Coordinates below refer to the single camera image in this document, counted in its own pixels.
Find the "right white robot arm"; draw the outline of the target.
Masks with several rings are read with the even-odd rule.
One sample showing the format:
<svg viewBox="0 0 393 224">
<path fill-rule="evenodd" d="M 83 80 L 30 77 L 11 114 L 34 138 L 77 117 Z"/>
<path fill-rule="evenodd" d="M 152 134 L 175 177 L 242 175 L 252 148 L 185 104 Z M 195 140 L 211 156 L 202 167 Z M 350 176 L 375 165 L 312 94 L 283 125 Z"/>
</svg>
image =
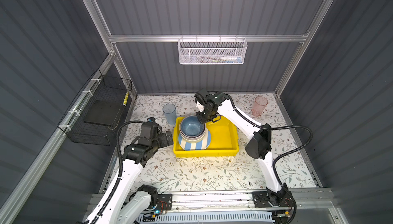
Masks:
<svg viewBox="0 0 393 224">
<path fill-rule="evenodd" d="M 229 95 L 222 92 L 213 93 L 201 89 L 195 94 L 194 100 L 199 110 L 196 116 L 200 123 L 216 122 L 217 117 L 225 117 L 246 135 L 249 142 L 245 150 L 257 161 L 269 195 L 285 198 L 286 190 L 274 173 L 270 125 L 257 123 L 238 109 Z"/>
</svg>

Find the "yellow plastic bin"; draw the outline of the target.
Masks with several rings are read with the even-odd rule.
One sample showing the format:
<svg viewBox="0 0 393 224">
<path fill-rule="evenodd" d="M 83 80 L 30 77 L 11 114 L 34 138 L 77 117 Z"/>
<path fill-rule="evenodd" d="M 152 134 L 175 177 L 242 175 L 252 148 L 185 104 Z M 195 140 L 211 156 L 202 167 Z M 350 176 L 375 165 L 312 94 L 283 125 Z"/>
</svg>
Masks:
<svg viewBox="0 0 393 224">
<path fill-rule="evenodd" d="M 184 118 L 178 117 L 174 129 L 174 154 L 176 157 L 222 157 L 235 156 L 239 152 L 237 129 L 228 119 L 221 117 L 216 123 L 206 124 L 208 147 L 203 150 L 187 150 L 181 146 L 180 124 Z"/>
</svg>

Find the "dark blue bowl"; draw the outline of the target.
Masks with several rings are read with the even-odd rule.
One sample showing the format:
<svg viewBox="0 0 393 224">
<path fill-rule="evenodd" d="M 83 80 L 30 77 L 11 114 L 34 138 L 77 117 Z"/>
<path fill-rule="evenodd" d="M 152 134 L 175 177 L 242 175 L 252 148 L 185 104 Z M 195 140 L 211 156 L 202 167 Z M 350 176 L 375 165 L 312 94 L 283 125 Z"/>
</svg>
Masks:
<svg viewBox="0 0 393 224">
<path fill-rule="evenodd" d="M 180 123 L 180 132 L 189 138 L 196 138 L 203 134 L 205 125 L 200 123 L 196 116 L 185 117 Z"/>
</svg>

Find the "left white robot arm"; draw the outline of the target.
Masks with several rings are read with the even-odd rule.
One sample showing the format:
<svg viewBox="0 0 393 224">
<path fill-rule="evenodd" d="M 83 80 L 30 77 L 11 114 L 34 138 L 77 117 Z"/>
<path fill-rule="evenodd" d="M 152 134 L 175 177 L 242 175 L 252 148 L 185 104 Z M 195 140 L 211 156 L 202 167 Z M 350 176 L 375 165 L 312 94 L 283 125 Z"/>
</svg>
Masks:
<svg viewBox="0 0 393 224">
<path fill-rule="evenodd" d="M 121 150 L 122 129 L 136 123 L 141 125 L 140 135 Z M 157 188 L 142 185 L 131 195 L 130 200 L 127 197 L 147 161 L 160 148 L 174 143 L 172 133 L 163 132 L 155 118 L 150 117 L 146 121 L 125 122 L 117 129 L 115 139 L 119 162 L 117 177 L 110 183 L 98 205 L 84 221 L 86 224 L 132 224 L 143 211 L 148 211 L 150 215 L 159 214 Z"/>
</svg>

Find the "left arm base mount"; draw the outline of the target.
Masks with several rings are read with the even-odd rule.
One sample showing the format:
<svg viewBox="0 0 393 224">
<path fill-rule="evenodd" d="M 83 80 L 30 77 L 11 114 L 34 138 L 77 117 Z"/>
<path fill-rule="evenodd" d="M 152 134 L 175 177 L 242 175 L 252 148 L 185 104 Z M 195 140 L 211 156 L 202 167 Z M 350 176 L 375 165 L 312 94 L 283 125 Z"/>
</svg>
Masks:
<svg viewBox="0 0 393 224">
<path fill-rule="evenodd" d="M 135 211 L 168 211 L 172 209 L 172 194 L 150 194 L 138 191 L 130 196 L 130 201 L 125 207 Z"/>
</svg>

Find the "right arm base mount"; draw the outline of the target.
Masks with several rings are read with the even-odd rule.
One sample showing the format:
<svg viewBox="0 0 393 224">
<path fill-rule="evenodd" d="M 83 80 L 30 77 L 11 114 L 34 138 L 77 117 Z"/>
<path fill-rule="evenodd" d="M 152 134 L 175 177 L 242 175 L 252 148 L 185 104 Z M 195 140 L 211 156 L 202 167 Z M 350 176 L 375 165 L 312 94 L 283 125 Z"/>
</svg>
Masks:
<svg viewBox="0 0 393 224">
<path fill-rule="evenodd" d="M 295 207 L 294 199 L 285 190 L 278 193 L 270 190 L 254 191 L 252 192 L 252 200 L 256 208 L 288 207 L 292 209 Z"/>
</svg>

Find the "purple bowl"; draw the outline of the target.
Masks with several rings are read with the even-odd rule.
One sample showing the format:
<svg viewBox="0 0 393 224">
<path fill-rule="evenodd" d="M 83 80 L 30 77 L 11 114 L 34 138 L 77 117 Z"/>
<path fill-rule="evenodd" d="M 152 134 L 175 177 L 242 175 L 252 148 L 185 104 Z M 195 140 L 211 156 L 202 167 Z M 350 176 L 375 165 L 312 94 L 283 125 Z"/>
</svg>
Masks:
<svg viewBox="0 0 393 224">
<path fill-rule="evenodd" d="M 206 134 L 206 127 L 205 126 L 196 126 L 191 125 L 187 127 L 180 127 L 180 135 L 184 140 L 190 142 L 197 142 L 202 140 L 202 138 Z"/>
</svg>

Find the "pink plastic cup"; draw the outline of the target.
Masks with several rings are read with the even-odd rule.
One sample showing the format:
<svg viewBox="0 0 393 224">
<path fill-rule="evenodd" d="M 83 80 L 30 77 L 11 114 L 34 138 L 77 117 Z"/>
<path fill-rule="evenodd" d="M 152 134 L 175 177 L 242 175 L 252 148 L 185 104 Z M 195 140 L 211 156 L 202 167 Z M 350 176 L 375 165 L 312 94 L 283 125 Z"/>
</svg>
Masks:
<svg viewBox="0 0 393 224">
<path fill-rule="evenodd" d="M 268 99 L 264 96 L 257 96 L 252 105 L 252 115 L 254 117 L 260 116 L 268 105 Z"/>
</svg>

